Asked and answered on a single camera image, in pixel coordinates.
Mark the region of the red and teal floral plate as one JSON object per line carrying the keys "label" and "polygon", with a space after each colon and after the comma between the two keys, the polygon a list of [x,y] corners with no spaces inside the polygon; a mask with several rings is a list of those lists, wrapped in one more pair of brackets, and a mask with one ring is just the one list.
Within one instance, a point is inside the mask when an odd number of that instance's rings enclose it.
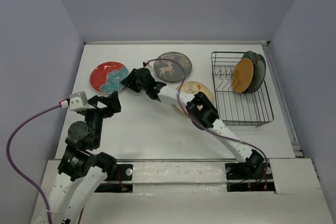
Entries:
{"label": "red and teal floral plate", "polygon": [[127,67],[115,61],[104,62],[92,71],[89,82],[91,87],[100,94],[111,94],[121,91],[124,85],[121,81],[129,74]]}

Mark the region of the beige bird branch plate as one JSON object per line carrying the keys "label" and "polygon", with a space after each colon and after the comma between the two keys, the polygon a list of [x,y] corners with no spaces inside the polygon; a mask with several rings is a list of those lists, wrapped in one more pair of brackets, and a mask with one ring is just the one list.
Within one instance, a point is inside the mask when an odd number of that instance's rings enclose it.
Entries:
{"label": "beige bird branch plate", "polygon": [[189,94],[197,94],[198,92],[202,92],[211,102],[214,100],[213,94],[209,88],[197,81],[185,81],[182,85],[181,92]]}

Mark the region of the orange woven basket plate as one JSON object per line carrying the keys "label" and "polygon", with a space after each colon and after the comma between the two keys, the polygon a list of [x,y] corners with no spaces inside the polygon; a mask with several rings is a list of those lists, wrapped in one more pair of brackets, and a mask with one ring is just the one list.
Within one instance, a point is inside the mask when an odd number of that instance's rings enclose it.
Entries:
{"label": "orange woven basket plate", "polygon": [[232,87],[236,93],[242,93],[250,86],[254,76],[254,65],[250,59],[241,59],[232,73]]}

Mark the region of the dark teal blossom plate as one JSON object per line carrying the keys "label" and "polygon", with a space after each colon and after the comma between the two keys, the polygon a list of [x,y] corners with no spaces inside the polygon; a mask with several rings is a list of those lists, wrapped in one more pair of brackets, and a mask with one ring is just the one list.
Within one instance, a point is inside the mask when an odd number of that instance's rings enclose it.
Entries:
{"label": "dark teal blossom plate", "polygon": [[257,77],[258,77],[258,58],[252,51],[247,51],[243,54],[242,59],[249,59],[253,63],[254,73],[253,78],[248,88],[243,93],[255,93],[258,90]]}

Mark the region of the white plate teal lettered rim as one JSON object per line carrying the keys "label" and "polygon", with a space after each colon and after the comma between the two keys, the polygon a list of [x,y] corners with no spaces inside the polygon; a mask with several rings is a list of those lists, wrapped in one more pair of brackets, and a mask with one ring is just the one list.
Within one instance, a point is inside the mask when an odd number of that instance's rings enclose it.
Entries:
{"label": "white plate teal lettered rim", "polygon": [[257,59],[257,75],[255,77],[255,82],[254,82],[254,86],[252,89],[252,93],[256,92],[262,85],[265,79],[266,67],[267,67],[266,61],[262,55],[257,54],[256,59]]}

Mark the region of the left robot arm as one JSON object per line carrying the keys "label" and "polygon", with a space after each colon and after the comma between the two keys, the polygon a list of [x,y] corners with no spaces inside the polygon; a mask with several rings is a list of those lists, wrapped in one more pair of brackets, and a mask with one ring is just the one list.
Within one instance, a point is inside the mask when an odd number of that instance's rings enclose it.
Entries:
{"label": "left robot arm", "polygon": [[59,106],[82,115],[84,120],[68,129],[55,183],[35,223],[76,223],[90,196],[116,174],[117,160],[113,156],[92,151],[100,146],[103,120],[121,111],[118,92],[90,99],[84,92],[77,92]]}

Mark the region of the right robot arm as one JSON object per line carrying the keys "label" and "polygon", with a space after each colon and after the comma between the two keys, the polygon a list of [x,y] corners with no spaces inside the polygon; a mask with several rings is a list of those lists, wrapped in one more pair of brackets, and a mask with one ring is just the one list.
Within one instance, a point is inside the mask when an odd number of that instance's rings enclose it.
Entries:
{"label": "right robot arm", "polygon": [[133,69],[121,83],[137,93],[144,91],[152,100],[178,105],[197,128],[216,137],[233,154],[246,177],[266,173],[268,160],[265,153],[237,139],[219,118],[217,109],[204,93],[190,94],[173,89],[156,81],[147,68]]}

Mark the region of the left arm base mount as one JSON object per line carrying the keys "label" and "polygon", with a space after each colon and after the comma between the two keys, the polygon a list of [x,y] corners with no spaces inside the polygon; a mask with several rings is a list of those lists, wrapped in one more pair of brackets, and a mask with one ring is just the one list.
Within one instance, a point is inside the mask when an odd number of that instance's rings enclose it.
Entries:
{"label": "left arm base mount", "polygon": [[95,190],[96,193],[131,193],[133,192],[133,165],[117,164],[113,175],[103,181]]}

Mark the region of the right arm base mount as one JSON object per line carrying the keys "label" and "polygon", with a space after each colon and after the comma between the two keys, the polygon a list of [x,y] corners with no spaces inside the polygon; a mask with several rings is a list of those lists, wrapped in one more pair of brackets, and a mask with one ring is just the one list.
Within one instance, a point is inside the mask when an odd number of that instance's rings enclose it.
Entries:
{"label": "right arm base mount", "polygon": [[226,189],[228,192],[250,192],[250,191],[273,191],[275,183],[270,164],[265,170],[263,164],[261,171],[257,175],[246,175],[242,170],[241,163],[225,164]]}

